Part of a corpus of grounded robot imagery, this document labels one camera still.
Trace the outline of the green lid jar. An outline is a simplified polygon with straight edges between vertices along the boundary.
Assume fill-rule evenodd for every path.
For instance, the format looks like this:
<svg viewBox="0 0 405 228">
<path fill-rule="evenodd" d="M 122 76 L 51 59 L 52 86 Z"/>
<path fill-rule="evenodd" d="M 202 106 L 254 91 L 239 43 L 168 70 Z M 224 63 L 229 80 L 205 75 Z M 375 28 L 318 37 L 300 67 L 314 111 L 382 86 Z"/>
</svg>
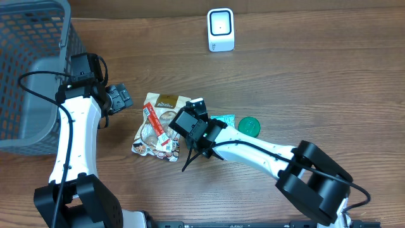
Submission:
<svg viewBox="0 0 405 228">
<path fill-rule="evenodd" d="M 240 120 L 238 131 L 251 137 L 258 137 L 261 131 L 261 125 L 256 118 L 245 117 Z"/>
</svg>

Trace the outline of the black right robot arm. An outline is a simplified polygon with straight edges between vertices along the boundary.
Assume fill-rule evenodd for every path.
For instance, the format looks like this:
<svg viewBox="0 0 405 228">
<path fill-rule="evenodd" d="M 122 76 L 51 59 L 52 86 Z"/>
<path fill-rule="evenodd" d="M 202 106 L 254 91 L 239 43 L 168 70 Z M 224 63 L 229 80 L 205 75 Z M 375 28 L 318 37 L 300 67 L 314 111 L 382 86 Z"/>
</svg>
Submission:
<svg viewBox="0 0 405 228">
<path fill-rule="evenodd" d="M 273 177 L 277 189 L 319 225 L 351 225 L 344 209 L 352 177 L 315 144 L 301 141 L 293 147 L 265 142 L 186 106 L 169 126 L 185 137 L 197 155 L 243 163 Z"/>
</svg>

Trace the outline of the red white snack packet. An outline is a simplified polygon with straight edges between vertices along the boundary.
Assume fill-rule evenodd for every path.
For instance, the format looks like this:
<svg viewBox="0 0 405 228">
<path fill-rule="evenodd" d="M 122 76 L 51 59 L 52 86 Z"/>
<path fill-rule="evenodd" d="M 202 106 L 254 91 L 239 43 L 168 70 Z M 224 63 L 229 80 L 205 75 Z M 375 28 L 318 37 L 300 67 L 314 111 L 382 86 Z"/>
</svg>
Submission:
<svg viewBox="0 0 405 228">
<path fill-rule="evenodd" d="M 181 136 L 169 124 L 190 98 L 149 92 L 142 107 L 143 123 L 132 144 L 132 152 L 169 162 L 179 157 Z"/>
</svg>

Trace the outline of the teal snack packet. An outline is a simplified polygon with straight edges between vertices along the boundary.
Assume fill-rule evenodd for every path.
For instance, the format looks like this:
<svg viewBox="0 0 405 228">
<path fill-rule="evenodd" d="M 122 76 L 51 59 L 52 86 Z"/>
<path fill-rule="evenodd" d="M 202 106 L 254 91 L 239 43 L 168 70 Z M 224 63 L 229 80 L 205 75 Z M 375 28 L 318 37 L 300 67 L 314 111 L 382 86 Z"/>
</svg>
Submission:
<svg viewBox="0 0 405 228">
<path fill-rule="evenodd" d="M 235 127 L 235 115 L 211 115 L 211 119 L 217 119 L 222 122 L 225 122 L 228 126 Z"/>
</svg>

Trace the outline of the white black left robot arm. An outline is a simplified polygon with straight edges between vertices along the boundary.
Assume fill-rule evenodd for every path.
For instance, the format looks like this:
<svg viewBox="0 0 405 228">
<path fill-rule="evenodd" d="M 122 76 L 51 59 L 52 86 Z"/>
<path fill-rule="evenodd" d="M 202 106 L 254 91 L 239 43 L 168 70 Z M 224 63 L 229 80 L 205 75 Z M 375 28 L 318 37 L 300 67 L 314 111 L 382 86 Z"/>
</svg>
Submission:
<svg viewBox="0 0 405 228">
<path fill-rule="evenodd" d="M 156 227 L 147 212 L 124 210 L 97 174 L 99 121 L 132 106 L 132 98 L 123 84 L 108 85 L 100 56 L 77 54 L 71 64 L 54 99 L 61 124 L 56 162 L 49 184 L 35 190 L 35 207 L 49 227 Z"/>
</svg>

